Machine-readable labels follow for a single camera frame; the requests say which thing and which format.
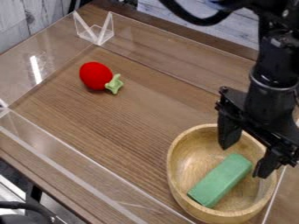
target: wooden table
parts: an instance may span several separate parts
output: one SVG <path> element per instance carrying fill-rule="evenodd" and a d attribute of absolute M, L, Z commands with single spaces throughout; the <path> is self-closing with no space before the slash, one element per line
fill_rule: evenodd
<path fill-rule="evenodd" d="M 90 24 L 105 20 L 107 11 L 99 7 L 118 9 L 107 1 L 83 7 L 79 14 Z M 248 89 L 254 54 L 246 48 L 245 53 L 244 47 L 234 44 L 225 48 L 236 46 L 241 50 L 226 52 L 224 44 L 218 44 L 221 40 L 204 34 L 200 37 L 210 40 L 197 43 L 190 40 L 197 39 L 195 33 L 186 28 L 182 29 L 190 39 L 119 15 L 114 19 L 117 36 L 103 47 L 71 34 L 74 21 L 66 17 L 2 56 L 2 67 L 10 67 L 10 59 L 29 47 L 55 41 L 51 53 L 61 57 L 58 61 L 53 59 L 53 67 L 59 69 L 35 88 L 27 83 L 10 92 L 21 79 L 29 80 L 29 76 L 11 76 L 6 92 L 21 95 L 31 91 L 13 100 L 14 112 L 3 119 L 2 125 L 7 127 L 14 120 L 10 128 L 17 129 L 23 140 L 18 142 L 6 131 L 0 132 L 2 159 L 87 222 L 142 223 L 134 216 L 141 214 L 151 223 L 189 223 L 179 214 L 195 220 L 178 206 L 167 185 L 167 150 L 185 130 L 217 122 L 220 86 Z M 149 16 L 143 20 L 157 26 L 167 23 Z M 126 86 L 118 96 L 85 88 L 79 69 L 89 61 L 101 61 L 115 74 L 123 74 Z M 296 171 L 288 171 L 268 223 L 292 223 L 296 219 L 298 183 Z M 118 197 L 118 203 L 103 192 Z M 139 200 L 162 211 L 141 207 Z M 249 223 L 261 223 L 265 215 Z"/>

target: bowl rim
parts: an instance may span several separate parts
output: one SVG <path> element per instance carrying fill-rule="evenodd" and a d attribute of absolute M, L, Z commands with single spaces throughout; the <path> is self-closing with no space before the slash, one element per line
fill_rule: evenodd
<path fill-rule="evenodd" d="M 206 206 L 202 206 L 200 203 L 193 201 L 185 193 L 182 193 L 182 191 L 179 190 L 178 185 L 174 181 L 174 174 L 171 173 L 171 164 L 170 164 L 173 154 L 174 154 L 174 148 L 186 135 L 189 135 L 195 130 L 201 130 L 201 129 L 206 129 L 206 128 L 218 128 L 218 124 L 210 123 L 210 124 L 202 124 L 202 125 L 194 126 L 190 129 L 187 129 L 173 141 L 173 144 L 171 144 L 171 147 L 170 147 L 170 150 L 167 153 L 167 167 L 166 167 L 167 179 L 169 179 L 169 185 L 171 187 L 171 191 L 174 189 L 178 192 L 178 194 L 181 195 L 182 199 L 189 203 L 189 205 L 193 206 L 193 208 L 205 212 L 206 214 L 212 214 L 212 215 L 217 215 L 217 216 L 222 216 L 222 217 L 230 217 L 230 218 L 245 216 L 248 214 L 253 214 L 256 211 L 264 209 L 264 207 L 266 206 L 268 202 L 270 201 L 270 199 L 274 195 L 274 192 L 277 189 L 277 171 L 274 171 L 269 177 L 270 181 L 272 181 L 272 185 L 270 185 L 269 189 L 266 190 L 266 196 L 253 206 L 250 206 L 246 209 L 234 211 L 234 212 L 232 212 L 232 211 L 225 212 L 225 211 L 220 211 L 220 210 L 208 208 Z M 266 151 L 265 145 L 246 131 L 242 132 L 242 135 L 245 135 L 246 137 L 249 137 L 253 140 L 253 142 L 261 147 L 262 151 Z"/>

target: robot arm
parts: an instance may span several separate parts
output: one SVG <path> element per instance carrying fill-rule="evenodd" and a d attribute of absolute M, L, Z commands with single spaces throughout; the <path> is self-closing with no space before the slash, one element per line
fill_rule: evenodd
<path fill-rule="evenodd" d="M 197 25 L 216 25 L 244 7 L 260 15 L 260 56 L 242 93 L 221 88 L 220 144 L 226 150 L 245 130 L 265 146 L 254 176 L 268 178 L 282 165 L 299 160 L 299 128 L 293 113 L 299 93 L 299 1 L 208 0 L 220 12 L 198 18 L 174 1 L 161 0 L 173 13 Z"/>

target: green sponge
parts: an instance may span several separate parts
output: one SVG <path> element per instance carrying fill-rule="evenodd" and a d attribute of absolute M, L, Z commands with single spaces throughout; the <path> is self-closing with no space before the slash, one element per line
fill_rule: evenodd
<path fill-rule="evenodd" d="M 190 198 L 204 206 L 213 208 L 248 176 L 252 168 L 252 162 L 242 155 L 230 154 L 189 191 Z"/>

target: red toy strawberry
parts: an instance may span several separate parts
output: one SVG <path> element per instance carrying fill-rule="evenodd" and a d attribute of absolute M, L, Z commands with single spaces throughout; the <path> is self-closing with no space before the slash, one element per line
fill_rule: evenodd
<path fill-rule="evenodd" d="M 98 62 L 89 62 L 81 67 L 79 77 L 90 89 L 109 89 L 114 95 L 125 85 L 121 74 L 114 76 L 109 67 Z"/>

